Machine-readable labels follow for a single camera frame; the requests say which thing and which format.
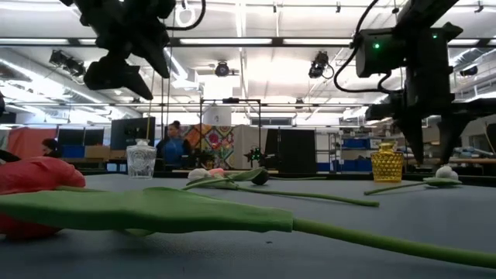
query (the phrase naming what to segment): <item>yellow glass vase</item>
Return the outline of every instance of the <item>yellow glass vase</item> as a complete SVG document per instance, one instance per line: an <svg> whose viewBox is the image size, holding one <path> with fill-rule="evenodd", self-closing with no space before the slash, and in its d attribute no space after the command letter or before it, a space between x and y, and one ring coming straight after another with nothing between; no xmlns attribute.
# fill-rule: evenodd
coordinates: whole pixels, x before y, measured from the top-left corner
<svg viewBox="0 0 496 279"><path fill-rule="evenodd" d="M379 152L372 153L372 172L376 182L401 182L403 153L393 151L393 143L381 143Z"/></svg>

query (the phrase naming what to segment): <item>cardboard box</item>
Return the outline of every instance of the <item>cardboard box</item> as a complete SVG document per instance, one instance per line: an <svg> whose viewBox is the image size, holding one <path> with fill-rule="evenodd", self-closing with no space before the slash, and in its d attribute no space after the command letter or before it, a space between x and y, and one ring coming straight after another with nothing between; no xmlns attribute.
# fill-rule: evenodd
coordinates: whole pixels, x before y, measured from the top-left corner
<svg viewBox="0 0 496 279"><path fill-rule="evenodd" d="M109 146L86 146L84 157L88 159L104 159L110 158Z"/></svg>
<svg viewBox="0 0 496 279"><path fill-rule="evenodd" d="M125 150L110 150L110 159L125 159Z"/></svg>

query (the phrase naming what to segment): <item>gray table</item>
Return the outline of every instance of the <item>gray table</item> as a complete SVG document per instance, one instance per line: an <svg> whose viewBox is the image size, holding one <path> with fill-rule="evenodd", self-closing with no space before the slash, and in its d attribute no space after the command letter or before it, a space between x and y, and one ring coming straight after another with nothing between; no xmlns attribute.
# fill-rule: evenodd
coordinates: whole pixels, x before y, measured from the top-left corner
<svg viewBox="0 0 496 279"><path fill-rule="evenodd" d="M168 186L186 179L130 181L87 177L112 191ZM423 187L364 197L371 181L269 181L269 189L309 191L381 202L366 208L333 201L235 191L198 193L290 210L296 217L385 236L496 253L496 189ZM496 278L496 270L465 267L293 232L195 232L133 238L117 232L64 230L29 243L0 241L1 278Z"/></svg>

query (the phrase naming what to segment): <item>clear glass jar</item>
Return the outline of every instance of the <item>clear glass jar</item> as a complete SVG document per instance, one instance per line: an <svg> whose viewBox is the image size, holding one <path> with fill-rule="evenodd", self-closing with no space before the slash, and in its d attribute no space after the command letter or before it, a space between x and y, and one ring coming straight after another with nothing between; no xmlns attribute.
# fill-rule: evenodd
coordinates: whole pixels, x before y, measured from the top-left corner
<svg viewBox="0 0 496 279"><path fill-rule="evenodd" d="M148 142L148 139L136 139L136 145L126 148L127 174L130 178L153 178L157 148L149 146Z"/></svg>
<svg viewBox="0 0 496 279"><path fill-rule="evenodd" d="M381 143L379 152L372 153L372 172L376 182L401 182L403 153L393 150L393 143Z"/></svg>

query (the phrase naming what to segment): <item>colorful rug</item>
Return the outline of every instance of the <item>colorful rug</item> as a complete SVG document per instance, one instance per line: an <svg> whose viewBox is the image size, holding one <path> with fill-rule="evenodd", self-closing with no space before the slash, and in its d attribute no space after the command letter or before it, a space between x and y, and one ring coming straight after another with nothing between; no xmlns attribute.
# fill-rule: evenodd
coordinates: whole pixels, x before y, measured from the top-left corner
<svg viewBox="0 0 496 279"><path fill-rule="evenodd" d="M202 125L183 129L183 137L189 141L191 148L208 151L215 159L213 168L228 170L234 165L234 133L231 126Z"/></svg>

